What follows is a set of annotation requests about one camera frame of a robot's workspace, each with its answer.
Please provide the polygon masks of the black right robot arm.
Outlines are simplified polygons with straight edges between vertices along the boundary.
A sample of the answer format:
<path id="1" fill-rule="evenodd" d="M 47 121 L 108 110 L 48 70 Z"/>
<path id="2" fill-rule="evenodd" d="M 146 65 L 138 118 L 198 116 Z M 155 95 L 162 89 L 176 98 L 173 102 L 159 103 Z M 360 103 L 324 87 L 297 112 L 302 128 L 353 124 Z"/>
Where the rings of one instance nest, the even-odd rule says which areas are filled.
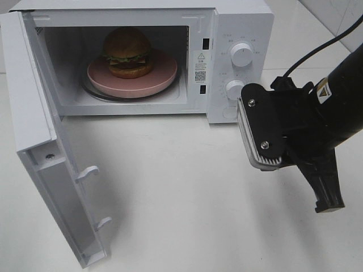
<path id="1" fill-rule="evenodd" d="M 271 84 L 285 144 L 284 158 L 316 195 L 317 213 L 342 209 L 335 148 L 362 130 L 362 46 L 317 84 L 296 87 L 290 77 Z"/>

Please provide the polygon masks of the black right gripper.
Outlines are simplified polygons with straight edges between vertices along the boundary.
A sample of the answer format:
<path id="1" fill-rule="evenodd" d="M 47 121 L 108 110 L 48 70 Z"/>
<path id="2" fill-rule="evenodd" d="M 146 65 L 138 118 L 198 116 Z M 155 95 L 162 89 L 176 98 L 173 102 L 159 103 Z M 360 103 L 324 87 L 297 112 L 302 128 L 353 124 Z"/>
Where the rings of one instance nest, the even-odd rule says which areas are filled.
<path id="1" fill-rule="evenodd" d="M 288 76 L 277 76 L 270 88 L 283 91 L 283 166 L 297 165 L 315 193 L 316 213 L 344 208 L 334 150 L 337 141 L 321 109 L 331 91 L 311 82 L 298 88 Z"/>

